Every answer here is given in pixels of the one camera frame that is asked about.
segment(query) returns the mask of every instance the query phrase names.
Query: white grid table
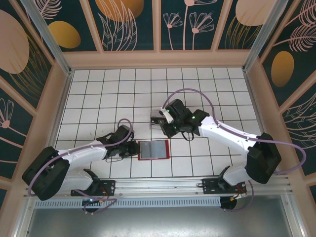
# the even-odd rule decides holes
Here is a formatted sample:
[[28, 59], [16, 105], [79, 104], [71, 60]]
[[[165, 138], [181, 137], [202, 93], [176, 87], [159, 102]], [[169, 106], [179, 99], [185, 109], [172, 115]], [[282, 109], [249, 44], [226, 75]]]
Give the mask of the white grid table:
[[[175, 90], [194, 88], [204, 92], [215, 106], [218, 120], [260, 135], [241, 68], [164, 68], [75, 71], [62, 116], [55, 149], [82, 146], [114, 132], [117, 122], [133, 123], [135, 140], [166, 139], [160, 130], [150, 131], [150, 111], [159, 109]], [[194, 112], [211, 114], [199, 94], [178, 93]], [[170, 159], [139, 161], [137, 157], [109, 159], [87, 164], [99, 178], [175, 177], [219, 175], [242, 157], [208, 138], [186, 141], [181, 134], [169, 139]]]

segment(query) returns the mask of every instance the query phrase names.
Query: white tile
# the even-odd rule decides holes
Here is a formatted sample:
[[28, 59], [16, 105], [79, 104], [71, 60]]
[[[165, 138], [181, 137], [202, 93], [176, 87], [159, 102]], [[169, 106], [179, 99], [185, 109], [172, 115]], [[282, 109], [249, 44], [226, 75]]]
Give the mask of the white tile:
[[101, 95], [85, 95], [83, 108], [99, 108]]
[[58, 135], [58, 140], [74, 141], [78, 131], [78, 124], [62, 124]]
[[136, 80], [150, 80], [150, 69], [136, 69]]
[[134, 108], [134, 122], [149, 122], [150, 107]]
[[88, 81], [90, 70], [75, 70], [73, 81]]
[[240, 120], [236, 105], [221, 106], [223, 120]]
[[77, 109], [82, 108], [84, 95], [69, 95], [66, 109]]
[[150, 160], [138, 160], [132, 158], [132, 178], [148, 178], [152, 175], [152, 163]]
[[105, 70], [104, 80], [119, 80], [119, 69]]
[[135, 69], [121, 69], [119, 80], [135, 80]]
[[256, 120], [256, 114], [252, 105], [238, 105], [241, 120]]
[[196, 68], [183, 68], [183, 79], [198, 79], [198, 72]]
[[65, 123], [79, 123], [81, 109], [68, 109], [64, 112], [62, 124]]
[[[213, 105], [219, 105], [218, 96], [216, 92], [204, 92], [204, 94], [209, 98]], [[203, 105], [210, 105], [208, 101], [202, 96]]]
[[212, 68], [215, 79], [229, 79], [226, 68]]
[[101, 108], [115, 108], [117, 106], [117, 94], [103, 94], [101, 97]]
[[97, 130], [95, 133], [95, 139], [98, 137], [103, 137], [111, 132], [114, 132], [114, 123], [98, 123]]
[[214, 139], [208, 139], [211, 156], [229, 155], [228, 146]]
[[192, 156], [209, 156], [209, 146], [207, 138], [196, 138], [190, 142]]
[[262, 134], [257, 120], [243, 120], [241, 121], [241, 123], [242, 123], [243, 130], [245, 132], [256, 134], [256, 135]]
[[236, 100], [232, 92], [218, 92], [220, 105], [235, 105]]
[[133, 112], [133, 108], [117, 108], [116, 122], [118, 122], [121, 119], [128, 119], [130, 121], [133, 121]]
[[168, 92], [175, 92], [180, 89], [183, 89], [182, 80], [168, 80]]
[[184, 93], [186, 98], [186, 105], [187, 106], [201, 106], [202, 105], [202, 99], [201, 95], [198, 93]]
[[199, 82], [198, 80], [184, 80], [184, 88], [195, 89], [199, 91]]
[[134, 94], [118, 94], [118, 107], [133, 107]]
[[234, 166], [242, 165], [247, 161], [247, 159], [243, 156], [231, 156], [231, 158]]
[[200, 80], [199, 85], [200, 85], [200, 90], [202, 92], [216, 91], [215, 80], [213, 80], [213, 79]]
[[175, 99], [181, 100], [182, 103], [185, 105], [184, 93], [179, 92], [179, 93], [174, 94], [174, 95], [170, 98], [169, 103], [171, 103], [171, 102], [172, 102], [173, 100], [175, 100]]
[[115, 122], [116, 109], [100, 109], [98, 122]]
[[119, 91], [118, 81], [105, 81], [103, 83], [102, 94], [117, 94]]
[[232, 165], [230, 156], [212, 156], [214, 175], [219, 175], [226, 166]]
[[107, 179], [110, 177], [111, 163], [105, 160], [98, 160], [91, 163], [91, 171], [95, 173], [100, 179]]
[[150, 92], [151, 92], [150, 80], [136, 81], [135, 93], [150, 93]]
[[96, 123], [98, 120], [99, 109], [83, 109], [80, 123]]
[[215, 84], [216, 84], [216, 90], [217, 91], [232, 91], [232, 85], [231, 85], [231, 80], [229, 79], [221, 79], [215, 80]]
[[248, 91], [234, 92], [234, 95], [238, 105], [252, 105]]
[[[203, 110], [207, 113], [209, 113], [209, 115], [213, 116], [213, 111], [212, 111], [212, 107], [211, 106], [204, 106]], [[215, 111], [215, 117], [217, 120], [222, 121], [223, 117], [222, 117], [222, 112], [219, 106], [214, 106], [214, 111]]]
[[118, 86], [119, 93], [134, 93], [134, 81], [120, 81]]
[[172, 157], [173, 176], [192, 176], [191, 157]]
[[243, 78], [243, 73], [241, 68], [227, 68], [229, 77], [232, 79]]
[[171, 177], [171, 159], [157, 159], [152, 161], [153, 177]]
[[105, 70], [90, 70], [88, 81], [103, 81]]
[[248, 91], [246, 81], [244, 79], [231, 80], [233, 91]]
[[153, 68], [152, 80], [166, 80], [166, 68]]
[[133, 124], [133, 130], [135, 132], [135, 139], [150, 139], [151, 138], [149, 122], [135, 122]]
[[102, 92], [103, 82], [100, 81], [92, 81], [88, 82], [86, 94], [101, 94]]
[[162, 130], [152, 129], [152, 139], [167, 139]]
[[198, 68], [197, 74], [199, 79], [213, 79], [212, 68]]
[[93, 140], [96, 124], [79, 124], [77, 140]]
[[135, 107], [150, 107], [151, 94], [135, 94]]
[[167, 93], [155, 93], [152, 94], [152, 107], [161, 107], [167, 100]]
[[190, 156], [190, 143], [185, 139], [171, 139], [171, 155], [173, 157]]
[[74, 94], [83, 95], [85, 94], [86, 87], [87, 87], [86, 82], [73, 82], [71, 83], [69, 94], [70, 95], [74, 95]]
[[240, 120], [233, 120], [233, 121], [225, 121], [224, 124], [227, 124], [230, 127], [236, 128], [242, 131], [242, 126]]
[[129, 178], [130, 165], [131, 165], [130, 158], [124, 158], [121, 161], [112, 162], [110, 178]]
[[181, 68], [167, 68], [167, 79], [168, 80], [182, 80]]
[[192, 157], [192, 167], [194, 176], [213, 175], [211, 156]]
[[56, 150], [66, 150], [75, 147], [75, 141], [58, 141], [56, 143]]
[[167, 92], [167, 81], [166, 80], [153, 80], [152, 92]]

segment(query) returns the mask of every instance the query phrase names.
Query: dark teal panel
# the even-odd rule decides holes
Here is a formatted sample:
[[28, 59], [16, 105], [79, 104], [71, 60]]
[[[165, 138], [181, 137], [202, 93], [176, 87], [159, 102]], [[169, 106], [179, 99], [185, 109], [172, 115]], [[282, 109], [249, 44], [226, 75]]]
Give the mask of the dark teal panel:
[[316, 185], [310, 186], [310, 190], [311, 190], [311, 193], [313, 195], [314, 202], [316, 204]]
[[0, 76], [36, 108], [51, 69], [51, 64], [8, 0], [1, 0], [0, 10], [7, 12], [21, 24], [29, 37], [30, 46], [29, 61], [25, 69], [19, 74], [10, 74], [0, 68]]
[[6, 190], [5, 189], [0, 189], [0, 210], [4, 201], [6, 195]]
[[[316, 84], [306, 91], [289, 109], [283, 118], [293, 144], [304, 148], [307, 159], [303, 172], [316, 172]], [[296, 150], [299, 160], [302, 154]]]
[[[223, 1], [216, 1], [212, 3], [212, 0], [205, 0], [203, 2], [208, 2], [209, 4], [204, 5], [193, 5], [188, 6], [188, 12], [187, 12], [187, 18], [186, 18], [186, 28], [185, 28], [185, 49], [193, 49], [193, 42], [194, 42], [194, 49], [211, 49], [214, 34], [216, 31], [218, 19], [222, 10]], [[170, 1], [170, 0], [162, 0], [161, 1], [161, 49], [162, 50], [171, 50], [170, 45], [170, 39], [171, 38], [171, 44], [174, 50], [183, 50], [183, 31], [184, 31], [184, 22], [185, 22], [185, 11], [186, 11], [186, 5], [184, 1]], [[175, 25], [175, 27], [170, 28], [170, 35], [169, 30], [167, 28], [166, 22], [164, 20], [164, 14], [169, 17], [169, 23], [172, 23], [171, 25], [174, 25], [174, 21], [172, 21], [173, 17], [170, 17], [171, 13], [179, 14], [179, 17], [175, 19], [175, 21], [178, 21], [179, 26]], [[211, 19], [207, 19], [204, 22], [203, 19], [205, 15], [200, 15], [201, 13], [211, 14]], [[193, 40], [193, 31], [191, 27], [191, 23], [193, 28], [202, 29], [203, 27], [206, 27], [206, 32], [199, 32], [195, 34], [195, 38]]]
[[261, 51], [260, 51], [260, 53], [259, 53], [259, 57], [261, 57], [262, 54], [264, 53], [264, 51], [266, 50], [268, 44], [270, 43], [270, 39], [272, 38], [272, 36], [273, 36], [273, 35], [275, 34], [275, 32], [277, 31], [277, 29], [278, 29], [280, 23], [282, 22], [283, 18], [285, 17], [285, 15], [286, 15], [288, 9], [290, 8], [290, 6], [292, 5], [292, 3], [293, 3], [293, 0], [289, 0], [289, 1], [287, 2], [287, 5], [286, 5], [286, 8], [285, 8], [284, 12], [282, 13], [282, 15], [280, 16], [279, 20], [277, 21], [276, 26], [275, 26], [274, 29], [272, 30], [272, 32], [271, 32], [269, 38], [267, 39], [266, 43], [263, 45], [263, 47], [262, 47], [262, 49], [261, 49]]
[[[4, 116], [4, 121], [0, 118], [0, 160], [17, 162], [22, 151], [18, 146], [24, 145], [33, 116], [2, 89], [0, 89], [0, 110]], [[15, 163], [0, 161], [0, 176], [11, 179], [15, 167]]]
[[[276, 100], [279, 105], [282, 105], [284, 101], [316, 70], [316, 46], [315, 43], [312, 43], [310, 48], [305, 48], [306, 51], [299, 51], [297, 47], [290, 48], [289, 46], [289, 39], [293, 33], [293, 31], [297, 27], [301, 27], [303, 24], [301, 23], [299, 17], [301, 7], [304, 1], [301, 1], [298, 7], [295, 9], [291, 19], [294, 19], [290, 24], [285, 26], [283, 31], [281, 32], [279, 38], [276, 40], [275, 45], [270, 53], [268, 54], [267, 58], [263, 62], [263, 67], [266, 71], [267, 77], [271, 84], [272, 90], [275, 94]], [[316, 9], [313, 9], [313, 14], [316, 15]], [[310, 26], [311, 29], [314, 29], [315, 34], [315, 27], [316, 27], [316, 20], [314, 20], [314, 24]], [[290, 53], [294, 59], [294, 71], [289, 80], [289, 82], [283, 87], [277, 87], [272, 82], [271, 76], [271, 68], [274, 58], [277, 56], [278, 53], [281, 51], [286, 51]]]
[[233, 0], [218, 49], [250, 49], [262, 27], [244, 26], [236, 19], [236, 5]]
[[[103, 24], [100, 16], [98, 13], [106, 19], [107, 17], [100, 11], [97, 4], [95, 3], [95, 0], [89, 0], [90, 7], [92, 10], [92, 14], [94, 17], [95, 24], [97, 26], [97, 30], [100, 36], [100, 41], [102, 42], [103, 38]], [[144, 9], [142, 13], [135, 18], [136, 22], [136, 28], [137, 28], [137, 41], [136, 46], [134, 48], [134, 44], [130, 44], [128, 46], [128, 43], [122, 48], [122, 44], [119, 43], [119, 40], [116, 41], [111, 47], [108, 49], [103, 45], [103, 49], [105, 51], [115, 51], [119, 47], [122, 48], [121, 50], [153, 50], [154, 49], [154, 33], [153, 33], [153, 6], [152, 6], [152, 0], [144, 0]], [[109, 19], [108, 27], [111, 29], [112, 32], [114, 32], [114, 21]], [[118, 38], [122, 36], [122, 30], [117, 32]]]

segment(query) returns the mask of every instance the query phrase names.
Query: flower illustration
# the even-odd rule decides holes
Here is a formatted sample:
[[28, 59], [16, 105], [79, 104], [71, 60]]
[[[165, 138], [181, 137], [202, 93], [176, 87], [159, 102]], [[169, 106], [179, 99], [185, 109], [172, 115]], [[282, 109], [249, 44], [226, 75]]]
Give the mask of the flower illustration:
[[216, 3], [217, 0], [184, 0], [184, 3], [186, 5], [186, 10], [184, 13], [184, 27], [183, 27], [183, 50], [186, 50], [186, 24], [187, 24], [187, 14], [188, 14], [188, 8], [189, 6], [194, 5], [207, 5]]
[[184, 0], [184, 3], [187, 6], [193, 6], [193, 5], [207, 5], [217, 2], [217, 0]]
[[189, 18], [193, 33], [192, 49], [194, 49], [194, 39], [196, 34], [214, 30], [214, 24], [211, 24], [213, 22], [211, 15], [212, 13], [201, 13], [197, 18], [196, 12], [190, 14]]
[[5, 105], [4, 99], [0, 99], [0, 127], [8, 128], [10, 127], [10, 120], [13, 113], [14, 103], [10, 100]]
[[171, 46], [171, 50], [173, 50], [172, 42], [171, 42], [170, 29], [173, 28], [173, 27], [182, 26], [183, 23], [181, 21], [179, 13], [171, 13], [170, 16], [169, 16], [168, 13], [165, 13], [163, 15], [163, 19], [164, 19], [164, 22], [166, 23], [167, 28], [168, 28], [170, 46]]

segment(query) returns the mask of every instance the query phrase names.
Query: leaf illustration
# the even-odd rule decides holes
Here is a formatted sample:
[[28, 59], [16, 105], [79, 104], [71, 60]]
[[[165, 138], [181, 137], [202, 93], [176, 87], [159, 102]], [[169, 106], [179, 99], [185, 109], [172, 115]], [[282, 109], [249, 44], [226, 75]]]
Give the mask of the leaf illustration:
[[108, 17], [99, 17], [103, 24], [102, 45], [106, 51], [125, 51], [135, 49], [137, 43], [137, 25], [133, 13], [126, 9], [124, 3], [120, 1], [121, 8], [114, 0], [107, 3], [100, 1], [103, 11]]
[[287, 41], [292, 51], [307, 52], [316, 42], [316, 25], [297, 27]]
[[35, 4], [44, 19], [52, 20], [62, 6], [60, 0], [35, 0]]
[[316, 0], [305, 0], [300, 14], [299, 19], [305, 26], [314, 25], [316, 23]]

